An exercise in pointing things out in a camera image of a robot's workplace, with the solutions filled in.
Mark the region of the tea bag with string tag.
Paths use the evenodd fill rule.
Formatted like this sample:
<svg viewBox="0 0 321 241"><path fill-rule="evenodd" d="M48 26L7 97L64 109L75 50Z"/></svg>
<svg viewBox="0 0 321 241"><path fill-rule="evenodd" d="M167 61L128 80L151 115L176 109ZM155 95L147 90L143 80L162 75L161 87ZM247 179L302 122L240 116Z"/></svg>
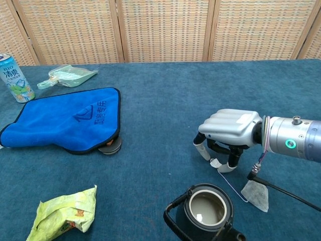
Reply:
<svg viewBox="0 0 321 241"><path fill-rule="evenodd" d="M251 203L253 206L263 212L268 212L269 199L268 189L265 185L248 180L243 189L238 192L232 184L223 175L224 173L232 172L236 167L230 167L228 163L221 164L217 158L210 159L210 165L217 170L219 175L225 180L225 182L231 187L231 189L246 203Z"/></svg>

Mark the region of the light blue drink can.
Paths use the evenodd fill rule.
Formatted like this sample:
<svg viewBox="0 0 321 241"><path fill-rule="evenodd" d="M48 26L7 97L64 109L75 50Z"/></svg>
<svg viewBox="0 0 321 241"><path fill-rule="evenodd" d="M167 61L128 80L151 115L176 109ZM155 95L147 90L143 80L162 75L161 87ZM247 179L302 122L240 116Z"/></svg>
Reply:
<svg viewBox="0 0 321 241"><path fill-rule="evenodd" d="M35 93L10 54L0 53L0 79L19 103L35 98Z"/></svg>

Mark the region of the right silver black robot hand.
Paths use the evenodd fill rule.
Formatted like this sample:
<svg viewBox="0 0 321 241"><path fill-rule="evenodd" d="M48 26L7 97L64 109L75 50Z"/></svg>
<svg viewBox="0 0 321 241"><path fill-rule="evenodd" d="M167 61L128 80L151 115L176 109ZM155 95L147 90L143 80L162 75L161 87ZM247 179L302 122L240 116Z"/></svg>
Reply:
<svg viewBox="0 0 321 241"><path fill-rule="evenodd" d="M201 156L209 161L211 157L204 141L207 141L209 149L229 156L226 164L214 162L218 172L232 172L244 150L262 144L262 118L256 111L220 109L198 127L198 134L193 140Z"/></svg>

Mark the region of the round black disc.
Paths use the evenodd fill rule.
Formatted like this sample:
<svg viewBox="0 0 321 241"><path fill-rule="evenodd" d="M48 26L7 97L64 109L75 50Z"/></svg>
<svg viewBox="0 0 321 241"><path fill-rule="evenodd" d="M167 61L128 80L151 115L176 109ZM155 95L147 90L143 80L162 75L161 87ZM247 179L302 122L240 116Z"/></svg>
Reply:
<svg viewBox="0 0 321 241"><path fill-rule="evenodd" d="M113 155L120 150L121 145L122 139L121 137L118 137L99 147L98 150L105 155Z"/></svg>

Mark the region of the blue microfiber cloth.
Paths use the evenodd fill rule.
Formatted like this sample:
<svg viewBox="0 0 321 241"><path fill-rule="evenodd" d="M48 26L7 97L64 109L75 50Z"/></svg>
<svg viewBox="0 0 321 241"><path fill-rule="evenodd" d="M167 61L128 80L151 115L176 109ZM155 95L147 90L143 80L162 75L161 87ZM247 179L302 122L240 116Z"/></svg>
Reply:
<svg viewBox="0 0 321 241"><path fill-rule="evenodd" d="M109 148L120 132L121 94L105 87L27 102L0 131L5 148L56 145L72 154Z"/></svg>

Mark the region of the teal carpet table mat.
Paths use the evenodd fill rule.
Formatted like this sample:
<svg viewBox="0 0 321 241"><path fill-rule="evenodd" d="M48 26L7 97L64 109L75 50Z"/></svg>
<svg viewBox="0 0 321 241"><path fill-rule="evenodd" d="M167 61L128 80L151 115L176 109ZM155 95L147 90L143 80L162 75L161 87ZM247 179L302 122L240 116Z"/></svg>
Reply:
<svg viewBox="0 0 321 241"><path fill-rule="evenodd" d="M234 227L248 241L321 241L321 212L276 190L269 211L237 195L260 146L220 176L193 139L222 108L321 120L321 60L124 63L89 65L98 74L78 90L113 86L121 93L121 150L72 155L56 146L0 150L0 241L26 241L40 202L97 186L95 220L57 241L179 241L165 207L198 183L222 188Z"/></svg>

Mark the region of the woven wooden folding screen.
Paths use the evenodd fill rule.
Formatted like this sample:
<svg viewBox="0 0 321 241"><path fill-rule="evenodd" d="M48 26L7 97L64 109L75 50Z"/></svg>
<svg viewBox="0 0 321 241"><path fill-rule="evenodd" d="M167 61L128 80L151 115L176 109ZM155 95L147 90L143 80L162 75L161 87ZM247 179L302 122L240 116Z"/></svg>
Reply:
<svg viewBox="0 0 321 241"><path fill-rule="evenodd" d="M23 66L321 59L321 0L0 0Z"/></svg>

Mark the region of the black pot with liquid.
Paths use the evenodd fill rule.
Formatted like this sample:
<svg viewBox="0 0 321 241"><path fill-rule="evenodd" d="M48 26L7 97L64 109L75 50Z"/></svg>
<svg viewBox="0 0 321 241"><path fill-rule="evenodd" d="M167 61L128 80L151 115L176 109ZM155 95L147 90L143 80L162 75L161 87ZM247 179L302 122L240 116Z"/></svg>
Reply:
<svg viewBox="0 0 321 241"><path fill-rule="evenodd" d="M163 218L181 241L247 241L233 227L230 197L213 184L189 187L166 207Z"/></svg>

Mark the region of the yellow-green snack packet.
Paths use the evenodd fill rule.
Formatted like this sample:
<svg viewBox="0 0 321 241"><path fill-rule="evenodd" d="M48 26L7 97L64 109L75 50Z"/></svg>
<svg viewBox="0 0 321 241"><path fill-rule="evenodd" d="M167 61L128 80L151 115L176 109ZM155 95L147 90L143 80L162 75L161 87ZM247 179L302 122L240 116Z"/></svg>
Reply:
<svg viewBox="0 0 321 241"><path fill-rule="evenodd" d="M26 241L52 241L76 228L86 232L95 218L97 186L40 202Z"/></svg>

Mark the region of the pale green mini dustpan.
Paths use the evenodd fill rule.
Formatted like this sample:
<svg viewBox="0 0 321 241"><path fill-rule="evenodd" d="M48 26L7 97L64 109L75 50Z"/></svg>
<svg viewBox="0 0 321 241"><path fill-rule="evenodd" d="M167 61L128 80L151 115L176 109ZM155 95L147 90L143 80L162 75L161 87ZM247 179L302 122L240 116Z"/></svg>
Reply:
<svg viewBox="0 0 321 241"><path fill-rule="evenodd" d="M96 75L98 70L73 67L72 65L61 65L49 71L49 79L37 84L38 89L46 89L55 85L65 87L77 87L91 77Z"/></svg>

